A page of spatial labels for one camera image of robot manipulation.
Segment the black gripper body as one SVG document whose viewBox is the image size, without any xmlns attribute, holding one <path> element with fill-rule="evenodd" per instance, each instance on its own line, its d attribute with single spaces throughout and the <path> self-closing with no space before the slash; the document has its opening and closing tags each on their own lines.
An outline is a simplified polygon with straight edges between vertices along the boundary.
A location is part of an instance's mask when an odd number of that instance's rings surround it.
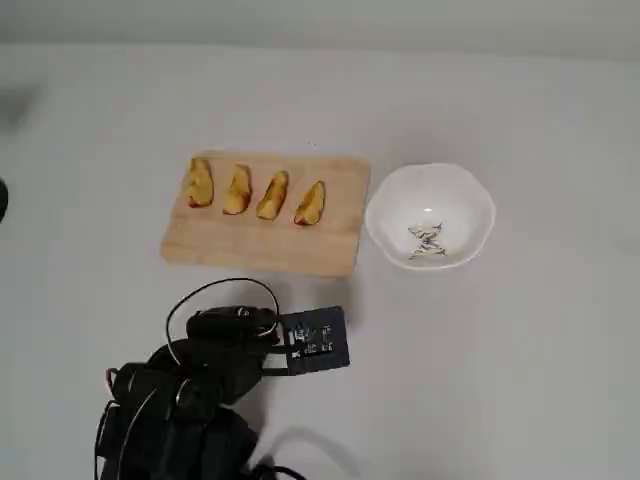
<svg viewBox="0 0 640 480">
<path fill-rule="evenodd" d="M 278 316 L 268 308 L 235 305 L 196 312 L 186 324 L 189 339 L 217 347 L 268 350 L 279 344 Z"/>
</svg>

